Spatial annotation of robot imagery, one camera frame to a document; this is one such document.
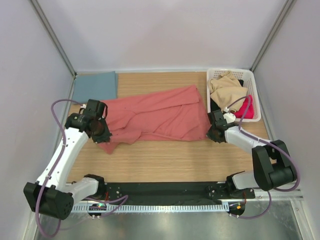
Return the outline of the salmon red t-shirt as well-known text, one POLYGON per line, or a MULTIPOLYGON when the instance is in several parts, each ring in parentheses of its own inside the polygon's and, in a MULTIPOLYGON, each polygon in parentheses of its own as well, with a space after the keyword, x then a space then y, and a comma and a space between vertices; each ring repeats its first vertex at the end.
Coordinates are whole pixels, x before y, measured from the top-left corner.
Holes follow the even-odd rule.
POLYGON ((106 123, 112 134, 99 147, 112 154, 118 144, 137 141, 201 141, 211 127, 195 85, 111 100, 106 123))

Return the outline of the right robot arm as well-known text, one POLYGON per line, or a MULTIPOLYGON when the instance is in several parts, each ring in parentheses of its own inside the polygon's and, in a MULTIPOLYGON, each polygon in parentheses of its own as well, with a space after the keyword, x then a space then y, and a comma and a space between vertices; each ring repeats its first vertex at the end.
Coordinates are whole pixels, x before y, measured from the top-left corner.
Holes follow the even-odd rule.
POLYGON ((226 178, 225 192, 237 198, 244 189, 290 192, 300 183, 300 173, 282 140, 270 141, 244 130, 235 122, 228 122, 219 111, 208 113, 211 124, 207 137, 216 143, 228 143, 251 154, 253 171, 238 172, 226 178))

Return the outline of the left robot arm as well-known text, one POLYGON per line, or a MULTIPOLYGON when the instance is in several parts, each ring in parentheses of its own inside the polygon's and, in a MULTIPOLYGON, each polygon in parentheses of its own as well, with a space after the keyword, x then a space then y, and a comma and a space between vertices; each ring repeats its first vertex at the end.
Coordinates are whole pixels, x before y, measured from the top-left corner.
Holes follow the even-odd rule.
POLYGON ((74 185, 67 178, 85 143, 108 143, 111 132, 106 117, 108 106, 99 100, 88 100, 81 111, 72 113, 62 130, 62 139, 49 164, 34 183, 27 182, 23 193, 33 212, 65 220, 78 202, 87 197, 101 200, 106 194, 102 176, 86 174, 74 185))

